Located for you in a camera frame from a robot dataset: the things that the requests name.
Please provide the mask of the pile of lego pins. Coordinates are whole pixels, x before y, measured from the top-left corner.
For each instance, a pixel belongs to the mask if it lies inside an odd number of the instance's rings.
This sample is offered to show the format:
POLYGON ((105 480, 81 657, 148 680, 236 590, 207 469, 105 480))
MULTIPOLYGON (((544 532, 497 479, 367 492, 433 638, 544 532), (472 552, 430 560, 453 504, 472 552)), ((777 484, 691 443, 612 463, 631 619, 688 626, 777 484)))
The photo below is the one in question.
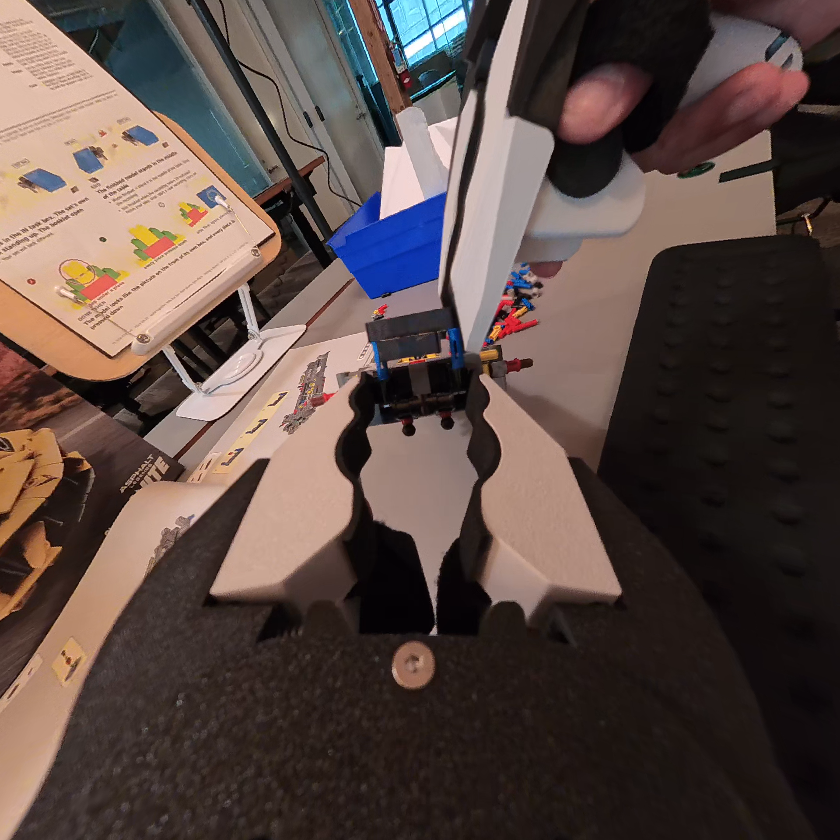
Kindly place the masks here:
POLYGON ((542 290, 543 282, 528 262, 514 264, 482 348, 487 349, 509 335, 536 326, 539 320, 534 315, 534 301, 541 297, 542 290))

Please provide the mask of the dark lego set box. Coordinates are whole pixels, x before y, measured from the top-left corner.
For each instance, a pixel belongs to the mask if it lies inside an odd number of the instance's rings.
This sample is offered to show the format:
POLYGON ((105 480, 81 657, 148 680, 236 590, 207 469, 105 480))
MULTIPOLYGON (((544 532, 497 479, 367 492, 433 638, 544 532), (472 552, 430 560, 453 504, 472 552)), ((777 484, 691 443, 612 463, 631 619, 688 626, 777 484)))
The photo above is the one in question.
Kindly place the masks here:
POLYGON ((131 497, 182 472, 2 341, 2 692, 35 655, 131 497))

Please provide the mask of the lego instruction booklet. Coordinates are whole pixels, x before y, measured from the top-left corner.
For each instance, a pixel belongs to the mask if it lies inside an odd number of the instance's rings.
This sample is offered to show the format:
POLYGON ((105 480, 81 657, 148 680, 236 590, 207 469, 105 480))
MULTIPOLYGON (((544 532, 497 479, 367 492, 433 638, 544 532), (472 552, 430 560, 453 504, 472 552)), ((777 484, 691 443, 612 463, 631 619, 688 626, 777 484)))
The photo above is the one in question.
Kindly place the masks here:
POLYGON ((268 375, 185 482, 140 490, 116 517, 68 604, 2 698, 2 830, 11 832, 52 764, 93 659, 153 567, 255 461, 270 459, 372 361, 362 332, 297 347, 268 375))

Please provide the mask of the black lego beam blue pins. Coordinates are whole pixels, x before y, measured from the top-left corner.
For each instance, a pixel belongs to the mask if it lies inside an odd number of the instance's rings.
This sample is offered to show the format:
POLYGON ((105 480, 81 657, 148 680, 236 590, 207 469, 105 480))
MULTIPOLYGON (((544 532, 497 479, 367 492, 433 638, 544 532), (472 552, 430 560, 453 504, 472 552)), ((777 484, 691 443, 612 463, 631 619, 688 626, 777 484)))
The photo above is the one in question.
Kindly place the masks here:
POLYGON ((373 349, 376 377, 380 382, 389 378, 389 362, 439 353, 443 340, 448 342, 451 368, 457 371, 466 367, 459 323, 450 308, 370 321, 365 324, 365 331, 373 349))

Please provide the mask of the black stand pole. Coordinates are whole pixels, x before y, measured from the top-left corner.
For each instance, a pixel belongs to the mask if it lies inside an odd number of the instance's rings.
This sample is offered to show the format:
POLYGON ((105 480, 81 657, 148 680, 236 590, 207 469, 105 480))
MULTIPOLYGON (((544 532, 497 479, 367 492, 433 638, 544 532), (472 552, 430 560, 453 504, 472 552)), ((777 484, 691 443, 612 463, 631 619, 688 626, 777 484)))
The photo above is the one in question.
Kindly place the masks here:
POLYGON ((311 252, 317 258, 320 266, 322 268, 328 268, 333 263, 334 257, 322 241, 322 238, 323 236, 329 238, 332 235, 332 230, 316 201, 308 178, 300 175, 298 167, 282 143, 274 124, 263 108, 255 90, 250 85, 241 63, 236 58, 223 30, 218 26, 207 4, 204 1, 189 1, 188 4, 199 18, 228 72, 234 79, 237 88, 248 104, 248 108, 253 113, 269 145, 279 159, 282 168, 290 177, 293 192, 297 195, 298 199, 298 205, 291 208, 291 215, 296 219, 296 224, 302 236, 309 245, 311 252))

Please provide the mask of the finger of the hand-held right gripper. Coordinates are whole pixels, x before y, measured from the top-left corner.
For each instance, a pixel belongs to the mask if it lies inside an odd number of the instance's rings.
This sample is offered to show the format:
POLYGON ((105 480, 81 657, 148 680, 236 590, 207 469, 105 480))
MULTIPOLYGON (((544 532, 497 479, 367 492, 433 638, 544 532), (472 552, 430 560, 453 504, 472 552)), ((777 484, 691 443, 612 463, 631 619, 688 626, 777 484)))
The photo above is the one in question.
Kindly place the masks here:
POLYGON ((553 132, 487 114, 460 213, 451 291, 465 351, 480 351, 554 149, 553 132))
POLYGON ((438 278, 440 300, 447 310, 458 309, 458 295, 463 299, 468 296, 481 299, 487 283, 487 234, 483 232, 483 237, 479 238, 480 229, 475 224, 466 224, 467 198, 484 132, 486 96, 487 91, 484 88, 465 91, 455 128, 444 212, 447 240, 442 243, 438 278), (470 280, 464 282, 464 286, 470 290, 457 293, 453 291, 453 270, 463 233, 467 233, 467 238, 462 250, 469 257, 470 267, 463 268, 460 272, 462 277, 470 277, 470 280))

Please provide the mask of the printed instruction sheet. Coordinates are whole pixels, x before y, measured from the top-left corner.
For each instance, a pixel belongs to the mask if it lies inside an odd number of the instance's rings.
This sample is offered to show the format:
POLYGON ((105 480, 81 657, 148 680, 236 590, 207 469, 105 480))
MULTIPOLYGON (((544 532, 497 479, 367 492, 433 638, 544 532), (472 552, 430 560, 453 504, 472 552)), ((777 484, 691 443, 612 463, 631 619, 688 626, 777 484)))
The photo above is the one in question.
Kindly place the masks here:
POLYGON ((29 2, 2 2, 1 278, 113 358, 258 265, 274 235, 29 2))

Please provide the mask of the white cabinet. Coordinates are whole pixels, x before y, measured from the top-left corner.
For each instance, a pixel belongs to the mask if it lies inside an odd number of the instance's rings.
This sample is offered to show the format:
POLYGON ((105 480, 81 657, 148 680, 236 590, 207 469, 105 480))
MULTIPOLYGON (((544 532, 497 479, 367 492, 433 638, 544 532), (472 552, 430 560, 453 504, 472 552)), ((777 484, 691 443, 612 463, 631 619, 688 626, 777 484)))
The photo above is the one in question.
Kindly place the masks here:
POLYGON ((453 78, 436 89, 423 91, 423 96, 413 98, 413 106, 422 110, 428 126, 457 119, 460 111, 460 90, 453 78))

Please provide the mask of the blue plastic bin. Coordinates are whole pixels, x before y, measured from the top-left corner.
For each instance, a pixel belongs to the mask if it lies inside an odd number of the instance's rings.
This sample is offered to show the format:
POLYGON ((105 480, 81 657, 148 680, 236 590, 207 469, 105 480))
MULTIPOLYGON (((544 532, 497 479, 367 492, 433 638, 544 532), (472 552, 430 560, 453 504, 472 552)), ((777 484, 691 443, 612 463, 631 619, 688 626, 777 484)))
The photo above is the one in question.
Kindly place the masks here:
POLYGON ((328 246, 369 299, 438 278, 446 194, 388 217, 374 193, 331 237, 328 246))

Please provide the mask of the grid pane window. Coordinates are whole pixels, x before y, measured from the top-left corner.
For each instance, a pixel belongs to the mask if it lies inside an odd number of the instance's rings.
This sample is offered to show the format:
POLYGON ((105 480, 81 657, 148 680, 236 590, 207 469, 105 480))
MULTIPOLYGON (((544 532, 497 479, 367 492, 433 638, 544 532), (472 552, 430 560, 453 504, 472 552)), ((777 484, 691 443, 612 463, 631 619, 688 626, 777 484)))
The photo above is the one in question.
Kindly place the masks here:
POLYGON ((377 1, 385 31, 409 67, 445 53, 456 58, 464 45, 472 1, 377 1))

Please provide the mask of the grey lego chassis assembly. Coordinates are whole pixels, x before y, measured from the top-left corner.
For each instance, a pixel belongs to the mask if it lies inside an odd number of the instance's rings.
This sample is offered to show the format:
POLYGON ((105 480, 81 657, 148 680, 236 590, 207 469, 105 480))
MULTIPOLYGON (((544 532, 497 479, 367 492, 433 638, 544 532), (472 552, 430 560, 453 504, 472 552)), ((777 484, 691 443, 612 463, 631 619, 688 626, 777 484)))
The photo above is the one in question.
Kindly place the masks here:
POLYGON ((354 376, 346 375, 350 407, 364 426, 399 424, 403 434, 415 434, 420 417, 435 416, 444 429, 455 425, 454 416, 466 409, 471 380, 487 375, 503 389, 507 376, 534 365, 531 358, 506 360, 501 348, 470 353, 456 367, 451 355, 399 360, 394 364, 376 361, 374 367, 354 376))

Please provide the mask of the crumpled white paper bags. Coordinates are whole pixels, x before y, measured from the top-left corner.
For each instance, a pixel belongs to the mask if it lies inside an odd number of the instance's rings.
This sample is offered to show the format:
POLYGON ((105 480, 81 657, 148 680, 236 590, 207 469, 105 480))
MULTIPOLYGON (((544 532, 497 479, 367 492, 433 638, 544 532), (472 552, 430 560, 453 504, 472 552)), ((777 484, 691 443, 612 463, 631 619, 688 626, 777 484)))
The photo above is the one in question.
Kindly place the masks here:
POLYGON ((385 149, 380 219, 446 192, 457 121, 428 125, 417 107, 396 115, 403 142, 385 149))

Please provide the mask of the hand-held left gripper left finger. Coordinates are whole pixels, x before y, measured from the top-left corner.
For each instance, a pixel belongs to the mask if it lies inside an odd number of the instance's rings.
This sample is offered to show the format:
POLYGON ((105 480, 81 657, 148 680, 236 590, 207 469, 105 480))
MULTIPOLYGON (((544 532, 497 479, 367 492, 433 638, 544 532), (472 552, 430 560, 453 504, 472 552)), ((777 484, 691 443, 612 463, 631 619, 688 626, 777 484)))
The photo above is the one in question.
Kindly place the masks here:
POLYGON ((352 377, 269 459, 220 567, 220 601, 278 603, 303 617, 330 602, 360 628, 371 577, 375 523, 361 471, 371 456, 371 377, 352 377))

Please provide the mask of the person's right hand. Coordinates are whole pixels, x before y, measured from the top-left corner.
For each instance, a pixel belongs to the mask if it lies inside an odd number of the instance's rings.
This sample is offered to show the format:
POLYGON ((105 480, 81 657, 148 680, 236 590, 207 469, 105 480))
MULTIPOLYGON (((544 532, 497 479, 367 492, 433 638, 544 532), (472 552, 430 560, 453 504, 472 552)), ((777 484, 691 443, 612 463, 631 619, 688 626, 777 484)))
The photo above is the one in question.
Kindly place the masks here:
MULTIPOLYGON (((803 49, 839 27, 838 1, 713 1, 710 7, 782 29, 803 49)), ((559 138, 569 144, 598 141, 627 119, 652 83, 643 68, 626 62, 588 71, 566 94, 559 138)), ((633 158, 642 172, 686 171, 767 130, 805 97, 809 85, 803 71, 748 66, 678 111, 657 141, 633 158)))

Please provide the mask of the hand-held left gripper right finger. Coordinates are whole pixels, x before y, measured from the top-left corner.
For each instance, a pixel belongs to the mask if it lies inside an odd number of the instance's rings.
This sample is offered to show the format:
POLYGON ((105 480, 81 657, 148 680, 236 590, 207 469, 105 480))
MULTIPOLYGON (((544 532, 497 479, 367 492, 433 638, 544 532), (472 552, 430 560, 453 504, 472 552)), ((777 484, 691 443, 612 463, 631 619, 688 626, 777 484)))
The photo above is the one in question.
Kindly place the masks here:
POLYGON ((470 384, 476 472, 459 534, 468 583, 538 627, 555 605, 614 605, 612 562, 565 449, 488 375, 470 384))

